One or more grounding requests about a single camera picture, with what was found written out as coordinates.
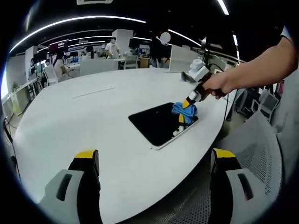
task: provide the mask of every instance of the white shirt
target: white shirt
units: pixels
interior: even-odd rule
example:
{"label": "white shirt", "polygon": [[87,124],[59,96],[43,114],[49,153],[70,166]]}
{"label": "white shirt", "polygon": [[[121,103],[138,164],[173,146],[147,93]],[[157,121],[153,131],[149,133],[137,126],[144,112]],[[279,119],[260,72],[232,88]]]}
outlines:
{"label": "white shirt", "polygon": [[62,66],[64,65],[64,62],[61,59],[58,59],[54,65],[54,70],[58,78],[62,76]]}
{"label": "white shirt", "polygon": [[117,44],[113,44],[113,43],[108,43],[106,45],[105,50],[109,51],[109,54],[111,54],[113,56],[113,58],[117,58],[118,57],[118,53],[117,50],[119,50]]}

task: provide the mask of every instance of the shirt sleeve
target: shirt sleeve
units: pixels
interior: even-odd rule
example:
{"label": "shirt sleeve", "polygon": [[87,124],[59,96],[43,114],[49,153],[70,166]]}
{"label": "shirt sleeve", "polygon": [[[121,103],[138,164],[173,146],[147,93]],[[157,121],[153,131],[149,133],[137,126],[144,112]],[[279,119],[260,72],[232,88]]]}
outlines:
{"label": "shirt sleeve", "polygon": [[283,29],[283,31],[282,31],[282,33],[281,33],[281,36],[284,36],[285,38],[287,38],[288,40],[292,40],[291,39],[291,36],[290,36],[290,34],[289,34],[289,32],[288,32],[288,30],[286,29],[286,27],[284,27],[284,29]]}

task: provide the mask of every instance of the oval table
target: oval table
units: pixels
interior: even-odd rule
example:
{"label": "oval table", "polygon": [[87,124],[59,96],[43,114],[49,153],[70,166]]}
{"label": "oval table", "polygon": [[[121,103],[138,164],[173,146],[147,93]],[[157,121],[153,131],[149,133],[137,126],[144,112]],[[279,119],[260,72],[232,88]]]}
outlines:
{"label": "oval table", "polygon": [[[34,202],[74,155],[99,151],[103,223],[126,220],[152,206],[199,163],[221,129],[226,99],[197,103],[199,122],[161,150],[128,116],[182,101],[194,86],[164,69],[103,72],[41,91],[14,136],[22,183]],[[229,112],[235,92],[229,95]]]}

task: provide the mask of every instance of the window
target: window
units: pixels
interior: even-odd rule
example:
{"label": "window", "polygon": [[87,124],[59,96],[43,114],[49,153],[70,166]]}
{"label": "window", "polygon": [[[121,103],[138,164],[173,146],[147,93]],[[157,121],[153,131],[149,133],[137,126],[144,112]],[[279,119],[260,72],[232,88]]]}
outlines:
{"label": "window", "polygon": [[7,94],[8,94],[8,88],[7,88],[6,65],[5,65],[3,71],[2,84],[1,84],[1,99],[3,99]]}

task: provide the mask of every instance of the blue cloth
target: blue cloth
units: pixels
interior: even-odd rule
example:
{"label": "blue cloth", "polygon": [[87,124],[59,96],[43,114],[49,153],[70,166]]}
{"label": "blue cloth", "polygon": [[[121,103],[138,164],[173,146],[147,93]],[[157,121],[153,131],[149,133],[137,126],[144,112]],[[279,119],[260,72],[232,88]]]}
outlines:
{"label": "blue cloth", "polygon": [[185,118],[186,124],[191,124],[193,122],[194,116],[197,115],[197,108],[195,105],[190,105],[183,109],[183,103],[177,102],[172,106],[172,113],[181,113]]}

